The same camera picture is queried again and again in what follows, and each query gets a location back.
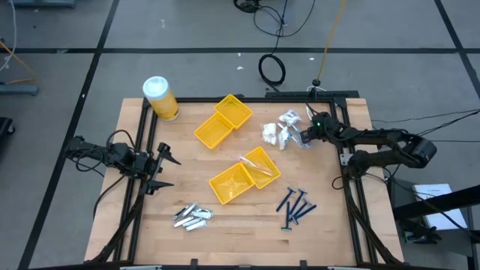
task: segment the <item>yellow plastic bin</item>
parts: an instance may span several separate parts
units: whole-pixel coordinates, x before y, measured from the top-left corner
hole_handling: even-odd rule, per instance
[[[273,161],[262,147],[259,146],[255,148],[253,151],[246,154],[245,157],[256,166],[269,170],[272,174],[272,176],[266,175],[265,173],[260,172],[258,169],[255,169],[251,166],[245,166],[245,169],[247,169],[248,174],[250,174],[250,177],[257,188],[264,188],[266,185],[272,183],[275,179],[281,176],[280,170],[278,170],[277,166],[275,166]]]
[[[237,163],[215,176],[209,182],[211,188],[222,204],[244,193],[254,185],[247,169],[242,163]]]
[[[232,133],[232,130],[233,126],[219,113],[215,113],[194,133],[208,148],[214,149]]]
[[[254,114],[233,94],[227,95],[215,106],[215,111],[220,113],[235,129],[239,129]]]

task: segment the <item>gray floor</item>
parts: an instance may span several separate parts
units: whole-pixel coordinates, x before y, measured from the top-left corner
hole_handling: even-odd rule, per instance
[[[263,0],[281,8],[283,1]],[[111,0],[79,0],[75,9],[17,11],[20,48],[95,48]],[[280,47],[323,47],[339,1],[318,0],[307,25]],[[476,0],[442,2],[466,48],[480,47]],[[311,1],[290,1],[286,30],[296,29]],[[259,23],[275,25],[259,15]],[[11,9],[0,2],[0,35],[11,42]],[[224,0],[121,0],[106,40],[107,48],[273,47],[275,38],[257,31],[252,15]],[[454,48],[434,1],[348,1],[332,43],[355,48]],[[123,98],[141,97],[143,81],[165,76],[177,97],[216,97],[229,93],[262,97],[266,85],[257,65],[262,54],[103,54],[97,66],[76,134],[103,143],[118,120]],[[304,91],[317,75],[321,54],[278,53],[286,65],[282,91]],[[17,132],[0,160],[0,261],[15,269],[25,248],[50,180],[91,54],[19,54],[37,72],[37,97],[1,96],[0,116],[14,119]],[[468,55],[480,69],[480,55]],[[268,77],[279,70],[265,63]],[[15,61],[0,81],[27,73]],[[458,54],[330,54],[322,75],[328,90],[359,90],[373,119],[402,119],[480,107],[479,96]],[[413,121],[395,127],[422,131],[452,119]],[[376,124],[391,128],[391,124]],[[478,140],[480,118],[474,116],[428,136],[437,140]],[[454,190],[479,183],[479,144],[437,143],[425,169],[400,169],[402,179],[450,183]],[[92,208],[101,177],[79,173],[66,163],[40,235],[31,267],[81,263],[92,226]],[[480,226],[480,208],[474,208]],[[405,244],[407,262],[420,266],[465,269],[466,260],[440,247]]]

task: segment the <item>container lid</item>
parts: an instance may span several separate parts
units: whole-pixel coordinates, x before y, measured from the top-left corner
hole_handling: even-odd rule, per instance
[[[143,94],[150,101],[164,99],[169,92],[170,86],[162,76],[153,76],[143,83]]]

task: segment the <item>yellow bottle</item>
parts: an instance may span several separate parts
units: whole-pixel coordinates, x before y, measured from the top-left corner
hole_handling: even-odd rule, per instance
[[[179,116],[177,100],[162,76],[148,78],[143,83],[143,94],[161,120],[173,121]]]

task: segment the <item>wooden table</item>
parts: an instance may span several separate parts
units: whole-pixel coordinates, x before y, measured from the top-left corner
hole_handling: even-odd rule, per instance
[[[136,136],[141,104],[142,99],[123,101],[117,129],[125,129],[132,137]],[[347,99],[347,104],[351,125],[358,129],[371,128],[366,101]],[[169,144],[173,157],[182,165],[164,162],[163,173],[157,179],[175,186],[160,189],[145,198],[136,264],[188,265],[192,258],[197,258],[200,265],[297,266],[299,260],[307,260],[309,266],[356,264],[344,193],[331,186],[332,179],[340,175],[336,148],[319,140],[312,142],[310,149],[291,143],[286,150],[280,151],[278,146],[267,145],[261,137],[263,124],[276,122],[278,116],[288,109],[294,109],[307,119],[305,105],[247,105],[253,110],[253,116],[214,150],[206,148],[194,136],[195,129],[214,113],[213,103],[180,103],[180,115],[175,121],[157,123],[154,148],[159,142]],[[311,105],[317,111],[329,111],[326,104]],[[303,121],[298,127],[303,130],[307,126],[308,121]],[[119,133],[115,141],[128,140]],[[252,187],[228,204],[221,205],[209,186],[209,180],[257,146],[262,146],[277,164],[281,177],[262,190]],[[371,145],[358,148],[376,151]],[[380,168],[370,169],[369,173],[383,177]],[[116,169],[108,169],[103,189],[118,177]],[[111,191],[98,206],[86,260],[97,255],[117,229],[126,183],[122,182]],[[371,176],[364,177],[363,185],[373,230],[392,254],[403,260],[386,186]],[[278,213],[275,211],[287,194],[288,186],[304,188],[308,192],[307,198],[318,205],[300,220],[298,226],[292,224],[292,232],[281,230],[285,222],[284,209]],[[192,232],[174,228],[172,216],[193,202],[214,212],[208,228]],[[365,235],[361,229],[359,231],[363,258],[368,261]],[[124,258],[130,236],[131,233],[127,232]]]

